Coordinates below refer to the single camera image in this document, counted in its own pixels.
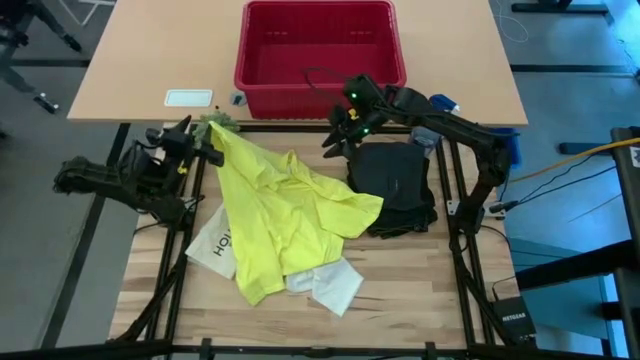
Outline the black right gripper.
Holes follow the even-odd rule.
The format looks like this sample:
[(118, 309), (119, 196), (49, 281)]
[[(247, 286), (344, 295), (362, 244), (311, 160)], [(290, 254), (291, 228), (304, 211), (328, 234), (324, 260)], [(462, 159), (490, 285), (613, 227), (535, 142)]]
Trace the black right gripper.
[(381, 110), (389, 106), (389, 100), (394, 93), (394, 85), (380, 87), (367, 74), (348, 79), (343, 88), (348, 106), (335, 105), (330, 113), (329, 123), (332, 130), (323, 141), (322, 147), (331, 147), (323, 157), (351, 159), (357, 146), (341, 141), (362, 140), (381, 127), (386, 122)]

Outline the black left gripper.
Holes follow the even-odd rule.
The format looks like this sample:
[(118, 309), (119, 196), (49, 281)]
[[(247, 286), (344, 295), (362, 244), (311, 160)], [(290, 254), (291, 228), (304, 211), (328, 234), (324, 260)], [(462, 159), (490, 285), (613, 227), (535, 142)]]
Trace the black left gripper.
[[(175, 128), (164, 128), (160, 136), (160, 147), (171, 161), (181, 161), (183, 165), (191, 165), (195, 158), (195, 138), (188, 133), (191, 115), (182, 119)], [(201, 158), (210, 164), (222, 167), (224, 154), (216, 150), (211, 144), (204, 144), (198, 150)]]

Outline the black t-shirt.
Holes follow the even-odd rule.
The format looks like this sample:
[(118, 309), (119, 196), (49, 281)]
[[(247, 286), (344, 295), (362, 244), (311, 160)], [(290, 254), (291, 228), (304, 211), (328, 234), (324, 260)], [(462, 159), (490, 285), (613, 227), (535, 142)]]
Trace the black t-shirt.
[(355, 192), (381, 197), (384, 209), (432, 207), (434, 198), (427, 186), (429, 164), (418, 145), (364, 143), (347, 163), (347, 180)]

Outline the yellow shirt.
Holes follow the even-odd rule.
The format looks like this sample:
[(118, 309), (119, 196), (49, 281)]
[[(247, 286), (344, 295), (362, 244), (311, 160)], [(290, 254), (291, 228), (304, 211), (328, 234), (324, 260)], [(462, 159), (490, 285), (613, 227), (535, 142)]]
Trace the yellow shirt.
[(284, 290), (286, 276), (339, 260), (345, 240), (379, 217), (381, 197), (311, 170), (295, 151), (271, 152), (217, 123), (210, 129), (224, 155), (217, 174), (235, 281), (250, 305)]

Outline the red plastic laundry basket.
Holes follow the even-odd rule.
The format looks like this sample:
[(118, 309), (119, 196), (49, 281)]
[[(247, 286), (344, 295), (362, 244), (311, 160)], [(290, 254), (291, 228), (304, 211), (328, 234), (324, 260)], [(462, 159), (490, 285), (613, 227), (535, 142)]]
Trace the red plastic laundry basket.
[(235, 87), (256, 119), (318, 119), (345, 99), (346, 80), (407, 80), (390, 0), (250, 0), (243, 9)]

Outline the dark denim jeans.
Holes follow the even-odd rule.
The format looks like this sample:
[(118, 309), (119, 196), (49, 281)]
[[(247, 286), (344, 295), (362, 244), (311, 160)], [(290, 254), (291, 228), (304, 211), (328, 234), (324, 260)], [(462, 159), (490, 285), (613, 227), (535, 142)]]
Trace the dark denim jeans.
[(407, 233), (424, 233), (438, 220), (435, 197), (428, 188), (405, 196), (395, 192), (384, 199), (378, 218), (367, 228), (372, 237), (389, 239)]

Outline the white garment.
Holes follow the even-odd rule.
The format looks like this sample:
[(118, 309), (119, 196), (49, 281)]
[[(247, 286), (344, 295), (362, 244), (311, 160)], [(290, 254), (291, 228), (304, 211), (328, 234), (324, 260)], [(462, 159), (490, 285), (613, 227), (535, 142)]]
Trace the white garment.
[(357, 295), (364, 278), (344, 258), (310, 270), (287, 275), (286, 289), (311, 292), (313, 300), (342, 317)]

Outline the green succulent plant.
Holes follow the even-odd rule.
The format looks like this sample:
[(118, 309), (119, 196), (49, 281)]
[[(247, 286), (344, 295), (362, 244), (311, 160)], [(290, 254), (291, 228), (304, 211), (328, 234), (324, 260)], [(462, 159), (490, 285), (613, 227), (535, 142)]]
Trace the green succulent plant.
[(234, 133), (240, 131), (240, 126), (237, 121), (226, 112), (215, 110), (211, 114), (201, 115), (193, 131), (195, 148), (200, 148), (205, 142), (210, 141), (210, 135), (207, 135), (207, 132), (211, 129), (211, 123), (216, 123)]

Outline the white Houston tote bag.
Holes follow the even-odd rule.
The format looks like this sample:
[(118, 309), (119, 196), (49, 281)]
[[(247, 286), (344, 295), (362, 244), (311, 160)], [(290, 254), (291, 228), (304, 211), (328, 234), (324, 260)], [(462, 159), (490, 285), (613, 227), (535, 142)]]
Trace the white Houston tote bag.
[(224, 205), (201, 228), (186, 249), (189, 261), (232, 280), (236, 273), (236, 257), (232, 249), (231, 230)]

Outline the blue-capped spray bottle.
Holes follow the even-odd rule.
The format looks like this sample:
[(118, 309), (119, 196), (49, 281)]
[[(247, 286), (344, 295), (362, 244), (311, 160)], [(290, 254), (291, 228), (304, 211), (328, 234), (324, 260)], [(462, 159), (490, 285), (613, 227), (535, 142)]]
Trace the blue-capped spray bottle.
[[(443, 94), (435, 94), (429, 98), (429, 101), (436, 110), (444, 112), (456, 112), (459, 105)], [(424, 157), (429, 158), (431, 152), (440, 143), (442, 136), (426, 127), (416, 127), (410, 134), (409, 141), (423, 148)]]

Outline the blue plastic bin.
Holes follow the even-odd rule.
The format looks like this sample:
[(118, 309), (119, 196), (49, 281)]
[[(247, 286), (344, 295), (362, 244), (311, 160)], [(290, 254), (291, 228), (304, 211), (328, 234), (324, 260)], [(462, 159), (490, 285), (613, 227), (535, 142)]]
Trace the blue plastic bin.
[(514, 168), (518, 168), (522, 161), (519, 146), (520, 133), (514, 128), (498, 128), (496, 132), (505, 137), (505, 143), (510, 152), (511, 164)]

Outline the long black floor bar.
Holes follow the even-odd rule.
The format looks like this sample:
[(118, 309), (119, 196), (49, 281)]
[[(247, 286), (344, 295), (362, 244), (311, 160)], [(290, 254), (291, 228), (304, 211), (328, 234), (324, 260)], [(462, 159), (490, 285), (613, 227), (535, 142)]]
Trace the long black floor bar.
[(97, 195), (91, 198), (70, 263), (52, 299), (42, 349), (95, 343), (106, 337), (134, 225), (135, 216), (125, 206)]

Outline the black stand base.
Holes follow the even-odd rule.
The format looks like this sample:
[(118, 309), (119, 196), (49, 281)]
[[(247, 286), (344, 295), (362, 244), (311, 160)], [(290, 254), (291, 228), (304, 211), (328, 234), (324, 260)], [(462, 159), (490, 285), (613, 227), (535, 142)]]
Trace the black stand base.
[(514, 13), (550, 13), (607, 15), (609, 8), (605, 4), (572, 4), (573, 0), (536, 0), (535, 3), (513, 3)]

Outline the black aluminium table frame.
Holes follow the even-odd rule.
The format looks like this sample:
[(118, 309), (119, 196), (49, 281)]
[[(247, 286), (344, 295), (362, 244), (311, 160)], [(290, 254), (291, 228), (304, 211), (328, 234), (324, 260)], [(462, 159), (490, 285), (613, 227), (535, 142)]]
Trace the black aluminium table frame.
[(222, 201), (215, 169), (197, 162), (187, 183), (198, 198), (181, 231), (140, 219), (123, 278), (112, 336), (99, 344), (0, 354), (0, 360), (146, 360), (179, 353), (419, 357), (422, 360), (622, 360), (509, 345), (490, 324), (485, 288), (512, 281), (506, 243), (496, 233), (471, 240), (466, 263), (454, 265), (458, 237), (447, 204), (474, 178), (468, 150), (443, 144), (426, 181), (437, 220), (424, 233), (381, 240), (363, 236), (344, 256), (364, 283), (343, 316), (304, 294), (280, 292), (249, 305), (236, 284), (188, 263), (184, 252)]

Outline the black Netgear network switch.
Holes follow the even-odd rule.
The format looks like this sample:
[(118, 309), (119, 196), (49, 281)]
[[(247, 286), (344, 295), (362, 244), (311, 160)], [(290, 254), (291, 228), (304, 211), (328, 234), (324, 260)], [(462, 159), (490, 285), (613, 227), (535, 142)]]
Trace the black Netgear network switch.
[(497, 300), (492, 305), (510, 339), (536, 347), (536, 329), (523, 297)]

